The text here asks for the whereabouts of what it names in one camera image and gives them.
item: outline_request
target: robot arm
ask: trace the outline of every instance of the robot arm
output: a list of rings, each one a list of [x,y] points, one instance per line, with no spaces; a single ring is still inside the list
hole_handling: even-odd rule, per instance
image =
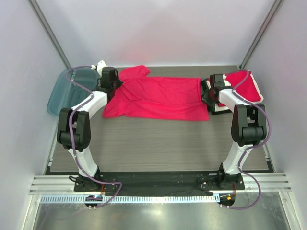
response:
[[[78,105],[72,108],[63,108],[59,115],[59,125],[57,132],[57,141],[73,156],[71,146],[71,134],[69,131],[69,117],[73,110],[79,105],[92,100],[77,110],[73,116],[73,134],[76,145],[76,154],[81,167],[93,178],[100,180],[100,170],[92,158],[89,144],[91,140],[90,119],[103,106],[105,106],[114,96],[115,90],[121,86],[122,82],[118,78],[117,70],[108,67],[104,61],[100,61],[97,66],[92,65],[92,69],[97,70],[101,78],[98,79],[97,87]],[[87,180],[87,176],[79,169],[79,177]]]
[[[216,103],[225,104],[233,113],[231,136],[233,139],[232,147],[226,160],[221,164],[217,177],[207,177],[204,180],[211,183],[204,183],[205,190],[211,190],[212,185],[219,188],[233,186],[239,184],[242,181],[241,168],[246,158],[251,152],[252,146],[258,145],[260,141],[264,140],[267,135],[266,131],[266,118],[264,114],[256,107],[249,103],[246,103],[242,99],[236,97],[233,94],[233,89],[227,86],[226,77],[223,74],[214,74],[210,76],[210,82],[212,87],[210,89],[204,89],[204,95],[202,100],[209,106],[214,107]],[[265,110],[264,105],[257,104],[261,109]],[[239,160],[247,151],[241,164],[238,165]],[[244,189],[244,185],[237,186],[237,189],[241,187]]]

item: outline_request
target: black clamp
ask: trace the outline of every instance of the black clamp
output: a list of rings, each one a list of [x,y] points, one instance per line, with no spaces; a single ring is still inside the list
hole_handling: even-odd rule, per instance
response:
[[[201,81],[203,89],[202,100],[210,107],[214,107],[219,102],[219,93],[224,89],[231,89],[231,86],[225,86],[223,74],[210,75],[211,88],[207,86],[207,79]]]
[[[57,133],[57,142],[62,144],[67,150],[71,149],[71,134],[69,130],[69,117],[72,109],[63,108],[59,113],[59,125]],[[91,126],[89,113],[86,111],[76,111],[72,117],[72,123],[77,122],[73,127],[73,138],[76,150],[82,151],[89,146],[91,141]]]
[[[115,95],[115,90],[118,89],[123,82],[120,81],[118,71],[114,67],[104,67],[101,72],[101,78],[98,79],[97,87],[94,91],[102,91],[107,94],[108,102]]]

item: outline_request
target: gray wall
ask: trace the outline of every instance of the gray wall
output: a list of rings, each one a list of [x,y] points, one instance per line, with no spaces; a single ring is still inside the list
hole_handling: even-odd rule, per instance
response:
[[[240,64],[274,0],[37,2],[73,66],[125,67]]]
[[[26,0],[0,1],[0,225],[20,229],[56,126],[46,111],[64,70]]]
[[[286,172],[306,224],[307,1],[284,1],[260,42],[252,70],[272,120],[274,166]]]

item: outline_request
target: aluminum frame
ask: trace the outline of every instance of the aluminum frame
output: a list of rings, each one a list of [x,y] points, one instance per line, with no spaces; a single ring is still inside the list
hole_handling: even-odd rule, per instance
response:
[[[271,22],[273,21],[273,18],[275,17],[276,13],[280,9],[281,5],[283,4],[284,0],[275,0],[275,2],[272,4],[266,18],[264,19],[260,29],[257,32],[256,37],[254,38],[252,44],[250,45],[248,52],[245,54],[243,61],[240,65],[240,69],[244,69],[250,60],[251,56],[255,52],[255,49],[257,48],[258,44],[260,43],[261,39],[263,38],[265,32],[268,30]]]
[[[28,0],[29,4],[31,5],[35,15],[37,16],[38,20],[40,21],[40,23],[42,24],[47,36],[49,37],[51,43],[53,44],[55,50],[57,51],[58,55],[60,56],[60,58],[62,59],[64,65],[66,66],[66,68],[71,68],[71,64],[68,61],[61,45],[59,44],[56,36],[54,35],[47,19],[45,18],[42,10],[40,9],[38,3],[36,0]]]
[[[293,205],[293,195],[286,174],[283,172],[260,172],[251,174],[259,181],[262,192],[279,192],[291,229],[301,229],[301,225],[295,211],[295,206]],[[243,175],[243,181],[246,189],[237,191],[238,193],[258,192],[258,187],[252,178]],[[44,195],[63,195],[66,197],[74,197],[76,195],[99,194],[99,192],[77,193],[73,191],[73,188],[74,182],[69,180],[67,175],[35,176],[29,192],[31,202],[25,218],[23,230],[31,230],[33,228],[38,212],[38,206]]]
[[[251,173],[258,180],[262,192],[290,192],[291,188],[288,179],[283,172],[258,172]],[[258,187],[255,181],[249,176],[242,175],[245,184],[245,190],[237,192],[258,192]],[[67,175],[44,175],[35,176],[30,188],[30,195],[62,195],[62,194],[99,194],[99,192],[76,193],[73,191],[74,182]]]

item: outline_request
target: blue tray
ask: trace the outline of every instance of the blue tray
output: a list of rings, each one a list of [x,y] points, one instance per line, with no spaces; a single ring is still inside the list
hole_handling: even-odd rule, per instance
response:
[[[67,69],[60,74],[50,96],[47,111],[53,116],[59,116],[62,108],[71,108],[90,95],[89,92],[67,80],[65,75],[69,70]],[[99,77],[98,72],[90,68],[75,69],[70,73],[71,80],[73,79],[74,82],[90,90],[97,86]]]

